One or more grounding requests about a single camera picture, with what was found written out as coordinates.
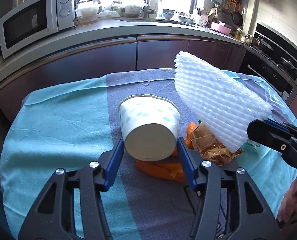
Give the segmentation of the person's right hand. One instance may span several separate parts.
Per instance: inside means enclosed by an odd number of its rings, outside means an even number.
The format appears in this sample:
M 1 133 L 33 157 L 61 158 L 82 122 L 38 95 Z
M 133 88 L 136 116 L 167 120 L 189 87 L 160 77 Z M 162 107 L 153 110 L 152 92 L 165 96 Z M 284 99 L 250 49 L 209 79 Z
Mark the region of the person's right hand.
M 278 222 L 288 222 L 294 212 L 297 213 L 297 179 L 292 182 L 290 188 L 284 194 L 278 210 Z

